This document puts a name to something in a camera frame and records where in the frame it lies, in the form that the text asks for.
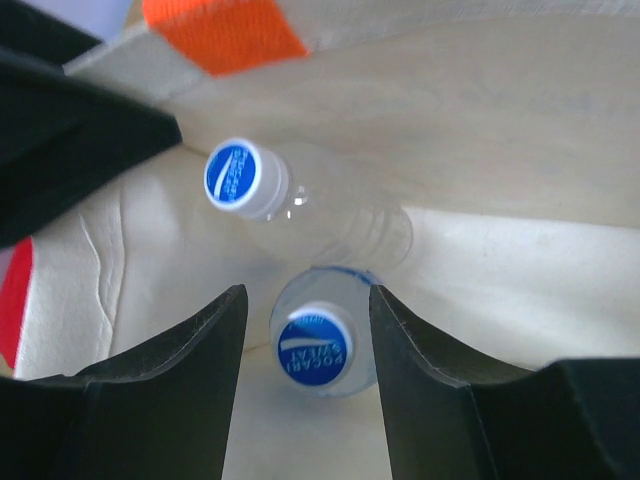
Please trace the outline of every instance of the white surface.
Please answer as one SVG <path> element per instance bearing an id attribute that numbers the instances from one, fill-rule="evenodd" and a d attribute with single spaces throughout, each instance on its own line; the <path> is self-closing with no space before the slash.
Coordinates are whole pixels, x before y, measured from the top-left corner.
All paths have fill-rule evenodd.
<path id="1" fill-rule="evenodd" d="M 268 347 L 242 357 L 223 480 L 391 480 L 377 386 L 319 399 L 277 368 Z"/>
<path id="2" fill-rule="evenodd" d="M 23 0 L 81 30 L 111 39 L 120 33 L 133 0 Z"/>

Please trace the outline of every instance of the clear plastic bottle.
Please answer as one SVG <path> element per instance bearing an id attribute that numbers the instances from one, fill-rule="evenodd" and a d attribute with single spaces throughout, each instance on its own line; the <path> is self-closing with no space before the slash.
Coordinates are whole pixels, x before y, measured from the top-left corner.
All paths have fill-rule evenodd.
<path id="1" fill-rule="evenodd" d="M 211 155 L 204 186 L 214 206 L 254 220 L 251 235 L 281 257 L 382 275 L 411 247 L 411 222 L 400 205 L 313 145 L 272 152 L 227 140 Z"/>
<path id="2" fill-rule="evenodd" d="M 318 267 L 295 277 L 269 325 L 278 365 L 298 389 L 321 397 L 358 393 L 377 381 L 369 290 L 376 279 L 344 267 Z"/>

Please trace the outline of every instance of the blue bottle cap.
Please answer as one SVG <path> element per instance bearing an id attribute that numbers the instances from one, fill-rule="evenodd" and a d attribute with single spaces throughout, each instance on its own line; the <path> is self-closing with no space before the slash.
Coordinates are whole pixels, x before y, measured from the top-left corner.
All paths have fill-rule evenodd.
<path id="1" fill-rule="evenodd" d="M 298 386 L 326 387 L 340 380 L 353 360 L 351 316 L 328 302 L 310 302 L 289 316 L 276 347 L 276 357 Z"/>
<path id="2" fill-rule="evenodd" d="M 211 203 L 245 218 L 274 214 L 288 188 L 289 172 L 282 159 L 244 138 L 218 145 L 204 171 L 204 189 Z"/>

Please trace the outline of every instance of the beige fabric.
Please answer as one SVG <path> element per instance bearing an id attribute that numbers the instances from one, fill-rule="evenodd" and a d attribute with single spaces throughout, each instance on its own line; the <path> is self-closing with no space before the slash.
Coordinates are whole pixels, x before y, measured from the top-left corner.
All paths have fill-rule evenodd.
<path id="1" fill-rule="evenodd" d="M 131 9 L 129 10 L 129 15 L 127 16 L 126 25 L 133 25 L 135 23 L 141 22 L 143 20 L 142 16 L 142 0 L 134 0 L 131 4 Z"/>
<path id="2" fill-rule="evenodd" d="M 640 19 L 459 22 L 227 77 L 161 107 L 200 152 L 329 148 L 410 202 L 639 227 Z"/>
<path id="3" fill-rule="evenodd" d="M 236 282 L 249 284 L 245 347 L 267 341 L 279 289 L 305 266 L 268 257 L 243 239 L 241 222 L 206 203 L 205 158 L 231 135 L 325 147 L 397 195 L 415 245 L 388 286 L 468 344 L 531 367 L 640 355 L 639 4 L 407 0 L 393 13 L 383 1 L 283 0 L 301 37 L 328 50 L 214 79 L 137 27 L 74 62 L 70 73 L 173 113 L 185 146 L 123 175 L 126 188 L 116 182 L 96 194 L 129 192 L 111 203 L 124 212 L 125 253 L 111 339 L 79 357 L 52 353 L 62 344 L 40 346 L 25 376 L 73 373 Z M 549 14 L 558 11 L 574 13 Z M 110 225 L 100 211 L 84 215 L 92 238 Z M 33 286 L 40 310 L 29 312 L 40 313 L 30 314 L 32 325 L 59 328 L 69 308 L 96 310 L 87 322 L 103 318 L 95 252 L 62 248 L 86 238 L 82 228 L 76 211 L 36 237 L 36 262 L 56 256 L 86 270 L 81 281 L 69 268 Z M 116 250 L 104 250 L 101 264 L 117 260 Z M 54 295 L 71 281 L 77 298 Z M 97 328 L 86 326 L 92 339 Z M 65 345 L 72 352 L 79 343 Z"/>

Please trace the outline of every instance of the black fabric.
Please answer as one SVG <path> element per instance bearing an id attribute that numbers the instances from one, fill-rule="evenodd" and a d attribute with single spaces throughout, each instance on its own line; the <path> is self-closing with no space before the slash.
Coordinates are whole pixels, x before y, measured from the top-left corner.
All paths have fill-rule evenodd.
<path id="1" fill-rule="evenodd" d="M 0 49 L 0 248 L 180 142 L 170 115 Z"/>
<path id="2" fill-rule="evenodd" d="M 640 478 L 640 360 L 507 365 L 383 287 L 371 330 L 395 480 Z"/>
<path id="3" fill-rule="evenodd" d="M 0 0 L 0 47 L 62 66 L 100 43 L 17 0 Z"/>
<path id="4" fill-rule="evenodd" d="M 75 377 L 0 378 L 2 478 L 221 478 L 247 309 L 232 287 Z"/>

